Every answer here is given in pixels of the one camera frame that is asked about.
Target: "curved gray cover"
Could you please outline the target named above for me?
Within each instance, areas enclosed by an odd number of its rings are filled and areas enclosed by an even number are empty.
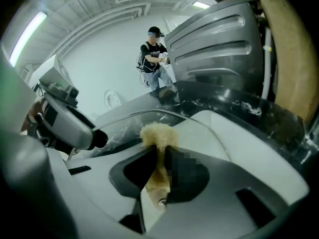
[[[177,81],[213,83],[260,95],[264,79],[254,0],[225,0],[194,15],[165,38]]]

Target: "hand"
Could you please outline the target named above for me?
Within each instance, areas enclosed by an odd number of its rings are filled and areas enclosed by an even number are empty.
[[[32,105],[31,109],[29,110],[27,116],[34,118],[38,113],[41,113],[42,106],[43,106],[44,102],[45,102],[44,98],[35,102]],[[30,126],[29,120],[27,118],[25,118],[23,125],[22,125],[22,128],[21,128],[21,132],[28,130],[29,126]]]
[[[160,58],[159,63],[165,63],[166,64],[166,58]]]
[[[31,109],[29,110],[28,116],[34,118],[38,113],[42,113],[42,106],[43,106],[44,102],[45,102],[44,98],[36,101],[32,105]]]

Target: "black cap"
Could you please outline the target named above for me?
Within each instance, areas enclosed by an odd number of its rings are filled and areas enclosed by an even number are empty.
[[[152,27],[149,29],[149,32],[152,32],[152,33],[160,33],[160,29],[159,29],[157,26],[152,26]]]

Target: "person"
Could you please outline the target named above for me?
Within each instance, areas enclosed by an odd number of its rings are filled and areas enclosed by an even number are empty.
[[[168,58],[159,58],[160,53],[167,52],[164,45],[159,43],[160,36],[163,36],[160,29],[152,26],[148,31],[149,39],[147,44],[149,49],[143,44],[141,46],[142,58],[144,61],[144,72],[151,90],[160,88],[159,78],[166,84],[172,84],[166,69],[160,65],[160,62],[167,63]]]

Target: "blue jeans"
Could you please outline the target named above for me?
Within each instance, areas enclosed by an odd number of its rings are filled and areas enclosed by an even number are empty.
[[[146,80],[148,81],[152,91],[160,88],[159,78],[161,78],[161,80],[165,83],[166,86],[173,83],[166,69],[163,66],[160,66],[155,72],[148,73],[145,75]]]

